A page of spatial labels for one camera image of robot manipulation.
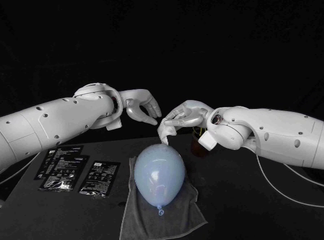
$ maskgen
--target black background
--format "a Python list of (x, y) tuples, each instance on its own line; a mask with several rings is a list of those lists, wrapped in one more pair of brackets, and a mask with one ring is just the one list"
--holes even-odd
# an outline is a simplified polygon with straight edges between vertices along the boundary
[[(324, 1), (0, 0), (0, 116), (97, 82), (147, 89), (163, 116), (198, 100), (324, 120)], [(68, 143), (156, 136), (126, 114), (121, 123)], [(323, 170), (307, 171), (324, 182)]]

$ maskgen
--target light blue balloon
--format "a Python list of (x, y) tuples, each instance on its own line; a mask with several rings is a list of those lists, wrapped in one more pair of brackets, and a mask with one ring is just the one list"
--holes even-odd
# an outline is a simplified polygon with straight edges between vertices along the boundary
[(134, 164), (134, 183), (150, 205), (162, 207), (169, 204), (181, 189), (185, 178), (185, 166), (176, 150), (155, 144), (140, 153)]

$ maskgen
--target dark table surface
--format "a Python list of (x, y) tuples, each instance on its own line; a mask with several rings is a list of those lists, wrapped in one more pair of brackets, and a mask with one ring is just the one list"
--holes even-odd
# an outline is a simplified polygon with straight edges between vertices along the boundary
[[(84, 144), (90, 155), (72, 192), (42, 192), (33, 180), (45, 152), (38, 156), (0, 209), (0, 240), (119, 239), (127, 200), (129, 158), (159, 138)], [(324, 239), (324, 209), (304, 206), (269, 186), (255, 154), (221, 146), (205, 157), (191, 154), (191, 135), (169, 137), (184, 159), (188, 177), (198, 190), (198, 208), (208, 223), (181, 239)], [(121, 162), (110, 196), (94, 199), (78, 188), (93, 161)], [(286, 167), (262, 158), (273, 185), (302, 202), (324, 205), (324, 193)]]

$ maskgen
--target white robotic arm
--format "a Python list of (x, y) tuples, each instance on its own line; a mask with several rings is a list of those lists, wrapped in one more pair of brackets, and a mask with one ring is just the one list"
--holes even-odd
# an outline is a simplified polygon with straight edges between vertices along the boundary
[[(139, 106), (147, 109), (149, 116)], [(120, 115), (152, 125), (161, 117), (153, 96), (145, 89), (117, 92), (108, 85), (93, 83), (74, 97), (61, 98), (0, 117), (0, 170), (17, 161), (66, 142), (88, 129), (121, 127)]]
[(175, 126), (198, 126), (207, 128), (198, 140), (207, 150), (216, 144), (233, 150), (246, 147), (273, 161), (324, 169), (324, 121), (289, 111), (242, 106), (213, 110), (194, 103), (185, 101), (162, 120), (158, 133), (163, 143), (166, 135), (176, 134)]

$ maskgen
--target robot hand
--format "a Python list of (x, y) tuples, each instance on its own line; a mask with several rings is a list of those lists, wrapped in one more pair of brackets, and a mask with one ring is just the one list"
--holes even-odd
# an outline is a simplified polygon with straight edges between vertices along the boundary
[(207, 118), (213, 112), (202, 102), (187, 100), (179, 106), (174, 108), (171, 113), (162, 119), (158, 128), (159, 138), (163, 144), (168, 144), (166, 136), (176, 135), (176, 130), (181, 127), (207, 127)]
[[(120, 91), (119, 93), (121, 97), (123, 108), (126, 107), (130, 118), (139, 122), (156, 125), (158, 122), (153, 118), (161, 117), (162, 112), (150, 92), (145, 89), (136, 89)], [(149, 116), (142, 111), (140, 106), (146, 108)]]

